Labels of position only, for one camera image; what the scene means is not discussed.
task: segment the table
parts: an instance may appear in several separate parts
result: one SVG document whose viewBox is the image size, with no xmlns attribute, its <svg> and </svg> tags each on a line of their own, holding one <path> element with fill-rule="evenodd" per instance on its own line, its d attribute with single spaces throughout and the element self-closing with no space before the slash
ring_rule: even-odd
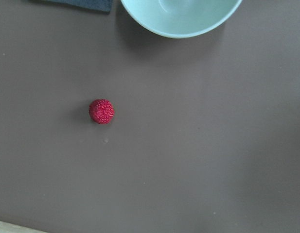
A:
<svg viewBox="0 0 300 233">
<path fill-rule="evenodd" d="M 93 123 L 109 99 L 115 117 Z M 50 233 L 300 233 L 300 0 L 155 35 L 0 0 L 0 221 Z"/>
</svg>

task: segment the gray surface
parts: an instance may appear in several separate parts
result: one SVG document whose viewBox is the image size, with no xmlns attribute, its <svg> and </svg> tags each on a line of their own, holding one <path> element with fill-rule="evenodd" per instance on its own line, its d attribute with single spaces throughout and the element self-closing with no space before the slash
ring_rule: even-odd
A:
<svg viewBox="0 0 300 233">
<path fill-rule="evenodd" d="M 110 99 L 112 124 L 88 105 Z M 172 40 L 0 0 L 0 220 L 52 233 L 300 233 L 300 0 Z"/>
</svg>

